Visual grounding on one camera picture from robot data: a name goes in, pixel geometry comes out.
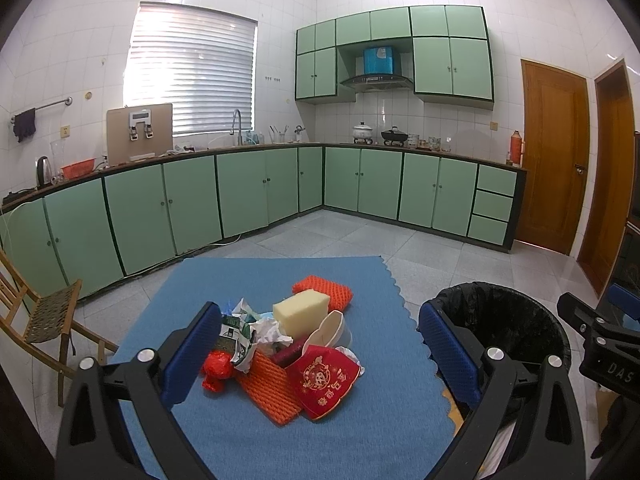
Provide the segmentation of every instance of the green cabinet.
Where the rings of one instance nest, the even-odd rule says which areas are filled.
[[[0,232],[7,257],[38,294],[46,296],[66,287],[49,235],[43,199],[1,216]]]
[[[444,6],[411,7],[411,28],[414,36],[448,36],[449,27]]]
[[[513,196],[516,189],[516,172],[480,165],[478,188]]]
[[[400,221],[431,227],[439,167],[437,156],[404,154]]]
[[[372,10],[370,24],[372,40],[407,38],[411,36],[409,7]]]
[[[360,150],[354,148],[325,148],[325,205],[357,211],[359,179]]]
[[[335,46],[335,20],[316,23],[316,50]]]
[[[415,92],[453,94],[449,38],[414,38]]]
[[[297,54],[312,52],[316,49],[316,26],[309,25],[298,30]]]
[[[316,53],[309,52],[296,57],[296,99],[316,94]]]
[[[476,189],[478,165],[474,162],[440,159],[440,173],[432,227],[466,236]]]
[[[169,218],[178,254],[222,238],[213,156],[162,165]]]
[[[175,256],[162,167],[149,166],[105,177],[113,232],[127,274]]]
[[[453,93],[460,96],[493,98],[489,43],[485,40],[450,38]]]
[[[506,222],[500,222],[483,216],[471,215],[468,234],[470,238],[489,242],[490,244],[502,245],[504,243],[504,234],[506,232]]]
[[[295,148],[265,150],[269,223],[298,212],[298,153]]]
[[[50,194],[44,203],[60,264],[69,283],[82,280],[81,297],[123,277],[100,179]]]
[[[216,163],[223,235],[265,227],[269,218],[264,152],[224,153],[216,156]]]
[[[322,205],[322,147],[298,148],[300,211]]]
[[[401,152],[361,150],[358,211],[395,219],[398,216],[401,170]]]
[[[482,7],[448,5],[446,14],[450,36],[487,39]]]
[[[335,20],[335,44],[359,43],[371,39],[368,12],[343,16]]]
[[[335,48],[316,51],[314,95],[335,94]]]

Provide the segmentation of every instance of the blue gripper pad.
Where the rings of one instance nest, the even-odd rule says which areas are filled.
[[[623,310],[631,319],[640,319],[640,298],[619,285],[613,284],[607,290],[609,303]]]
[[[478,368],[431,303],[420,308],[418,330],[453,397],[475,409],[482,396]]]
[[[220,335],[220,308],[211,302],[207,305],[205,313],[190,327],[190,332],[164,368],[160,399],[168,410],[187,398],[193,381]]]

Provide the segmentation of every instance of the faucet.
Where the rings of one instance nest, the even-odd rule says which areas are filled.
[[[233,135],[235,133],[235,127],[236,127],[236,115],[238,116],[238,128],[239,128],[239,132],[238,132],[238,146],[242,146],[242,115],[240,114],[240,110],[238,108],[236,108],[234,110],[234,120],[231,123],[231,133],[230,135]]]

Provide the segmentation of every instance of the window blind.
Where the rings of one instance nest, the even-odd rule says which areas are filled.
[[[174,136],[253,124],[256,22],[175,4],[140,3],[124,75],[124,104],[174,104]]]

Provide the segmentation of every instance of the black trash bag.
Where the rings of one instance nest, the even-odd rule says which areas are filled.
[[[441,290],[430,303],[453,324],[468,328],[482,346],[496,346],[511,359],[540,364],[557,355],[569,371],[571,347],[556,317],[536,300],[505,286],[463,283]]]

